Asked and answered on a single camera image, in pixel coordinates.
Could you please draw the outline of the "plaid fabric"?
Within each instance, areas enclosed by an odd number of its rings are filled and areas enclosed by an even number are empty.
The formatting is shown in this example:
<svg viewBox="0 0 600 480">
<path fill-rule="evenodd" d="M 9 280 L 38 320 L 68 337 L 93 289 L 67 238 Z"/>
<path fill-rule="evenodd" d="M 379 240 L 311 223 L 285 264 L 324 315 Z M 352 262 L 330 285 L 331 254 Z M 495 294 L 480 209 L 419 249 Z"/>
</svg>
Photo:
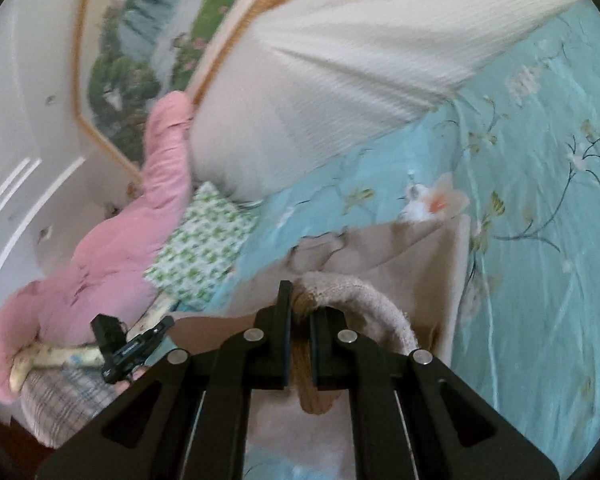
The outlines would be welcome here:
<svg viewBox="0 0 600 480">
<path fill-rule="evenodd" d="M 59 367 L 31 370 L 20 401 L 36 440 L 60 448 L 117 396 L 96 368 Z"/>
</svg>

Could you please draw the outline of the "green white checkered pillow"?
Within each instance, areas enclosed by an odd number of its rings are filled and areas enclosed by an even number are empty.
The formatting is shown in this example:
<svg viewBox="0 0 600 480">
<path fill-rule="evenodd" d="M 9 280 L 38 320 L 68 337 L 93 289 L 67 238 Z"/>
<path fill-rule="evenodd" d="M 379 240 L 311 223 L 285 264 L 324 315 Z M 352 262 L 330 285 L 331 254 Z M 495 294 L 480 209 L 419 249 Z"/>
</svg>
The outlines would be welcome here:
<svg viewBox="0 0 600 480">
<path fill-rule="evenodd" d="M 204 182 L 144 278 L 187 309 L 204 310 L 232 270 L 257 220 L 255 212 Z"/>
</svg>

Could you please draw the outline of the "striped white duvet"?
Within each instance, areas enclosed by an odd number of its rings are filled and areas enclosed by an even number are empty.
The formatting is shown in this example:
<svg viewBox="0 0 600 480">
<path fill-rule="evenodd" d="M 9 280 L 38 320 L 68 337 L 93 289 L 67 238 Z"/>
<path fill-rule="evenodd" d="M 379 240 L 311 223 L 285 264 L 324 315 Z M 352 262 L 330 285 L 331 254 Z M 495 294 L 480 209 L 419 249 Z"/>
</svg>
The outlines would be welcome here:
<svg viewBox="0 0 600 480">
<path fill-rule="evenodd" d="M 580 0 L 290 0 L 258 16 L 190 128 L 192 170 L 238 202 L 396 131 Z"/>
</svg>

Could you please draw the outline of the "pink quilt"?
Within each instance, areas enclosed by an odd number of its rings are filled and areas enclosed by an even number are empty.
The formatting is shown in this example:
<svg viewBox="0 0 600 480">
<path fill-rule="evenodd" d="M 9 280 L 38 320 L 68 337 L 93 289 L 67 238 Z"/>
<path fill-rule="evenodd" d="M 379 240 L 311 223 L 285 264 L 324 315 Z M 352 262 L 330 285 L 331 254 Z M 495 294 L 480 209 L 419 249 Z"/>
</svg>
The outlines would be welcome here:
<svg viewBox="0 0 600 480">
<path fill-rule="evenodd" d="M 69 263 L 13 292 L 0 309 L 0 403 L 18 394 L 9 377 L 16 355 L 35 341 L 91 344 L 92 319 L 114 316 L 133 326 L 157 296 L 144 274 L 181 221 L 192 195 L 188 132 L 192 101 L 172 91 L 146 122 L 142 192 L 120 214 L 99 223 Z"/>
</svg>

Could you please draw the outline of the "framed landscape painting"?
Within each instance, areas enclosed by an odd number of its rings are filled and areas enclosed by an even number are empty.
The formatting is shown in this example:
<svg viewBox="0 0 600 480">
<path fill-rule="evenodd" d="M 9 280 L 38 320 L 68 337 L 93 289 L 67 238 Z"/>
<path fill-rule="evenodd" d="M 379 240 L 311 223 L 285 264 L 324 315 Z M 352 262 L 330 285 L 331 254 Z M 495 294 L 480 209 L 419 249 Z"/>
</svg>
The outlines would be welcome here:
<svg viewBox="0 0 600 480">
<path fill-rule="evenodd" d="M 74 33 L 76 121 L 136 180 L 158 96 L 201 101 L 230 49 L 261 13 L 287 0 L 80 0 Z"/>
</svg>

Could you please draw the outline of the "yellow floral fabric roll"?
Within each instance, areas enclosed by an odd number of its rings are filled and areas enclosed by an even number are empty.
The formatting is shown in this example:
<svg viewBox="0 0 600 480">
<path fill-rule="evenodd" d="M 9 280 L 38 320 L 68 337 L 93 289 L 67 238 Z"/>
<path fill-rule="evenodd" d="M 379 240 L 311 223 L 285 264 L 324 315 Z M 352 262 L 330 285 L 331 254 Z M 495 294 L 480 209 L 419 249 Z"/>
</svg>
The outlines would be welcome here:
<svg viewBox="0 0 600 480">
<path fill-rule="evenodd" d="M 124 333 L 126 341 L 147 332 L 162 318 L 168 315 L 178 302 L 166 292 L 160 292 L 152 305 L 140 320 Z M 9 375 L 9 387 L 13 393 L 20 393 L 22 385 L 31 370 L 53 367 L 102 367 L 104 358 L 96 344 L 79 347 L 59 347 L 35 341 L 23 348 L 12 363 Z"/>
</svg>

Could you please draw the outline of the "teal floral bed sheet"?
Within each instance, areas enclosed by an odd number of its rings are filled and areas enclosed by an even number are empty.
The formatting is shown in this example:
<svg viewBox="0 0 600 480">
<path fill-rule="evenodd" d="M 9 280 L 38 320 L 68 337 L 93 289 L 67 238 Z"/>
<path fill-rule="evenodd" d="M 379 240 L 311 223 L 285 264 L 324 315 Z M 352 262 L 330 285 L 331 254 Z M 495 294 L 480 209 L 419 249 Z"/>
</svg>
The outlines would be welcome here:
<svg viewBox="0 0 600 480">
<path fill-rule="evenodd" d="M 175 291 L 218 310 L 306 235 L 405 214 L 449 176 L 468 200 L 468 277 L 452 367 L 573 474 L 600 440 L 600 11 L 549 20 L 452 99 L 351 148 L 258 209 L 224 273 L 192 245 Z"/>
</svg>

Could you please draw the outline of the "beige knit sweater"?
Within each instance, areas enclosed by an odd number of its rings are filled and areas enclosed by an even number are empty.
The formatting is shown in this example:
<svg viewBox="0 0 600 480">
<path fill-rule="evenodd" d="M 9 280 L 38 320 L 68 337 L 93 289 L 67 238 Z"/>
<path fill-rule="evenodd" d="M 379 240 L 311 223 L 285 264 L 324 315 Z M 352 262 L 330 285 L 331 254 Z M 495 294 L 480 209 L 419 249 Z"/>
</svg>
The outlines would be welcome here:
<svg viewBox="0 0 600 480">
<path fill-rule="evenodd" d="M 417 348 L 452 359 L 468 261 L 469 219 L 389 222 L 305 237 L 240 283 L 222 316 L 178 315 L 169 336 L 191 354 L 218 348 L 274 304 L 278 285 L 294 285 L 296 321 L 319 306 L 346 316 L 351 330 L 407 356 Z M 354 452 L 347 393 L 318 391 L 306 342 L 291 345 L 290 385 L 253 395 L 248 427 L 250 478 L 281 458 L 309 479 L 351 479 Z"/>
</svg>

